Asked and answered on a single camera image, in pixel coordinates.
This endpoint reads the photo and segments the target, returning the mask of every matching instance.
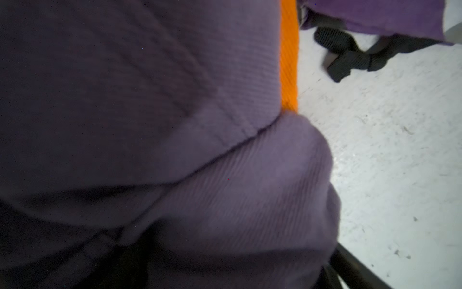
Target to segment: white floor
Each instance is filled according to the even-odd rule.
[[[395,289],[462,288],[462,45],[337,84],[313,33],[300,33],[299,111],[332,148],[340,242]]]

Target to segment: orange strap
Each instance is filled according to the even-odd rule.
[[[297,111],[298,16],[297,0],[280,0],[279,78],[282,109]]]

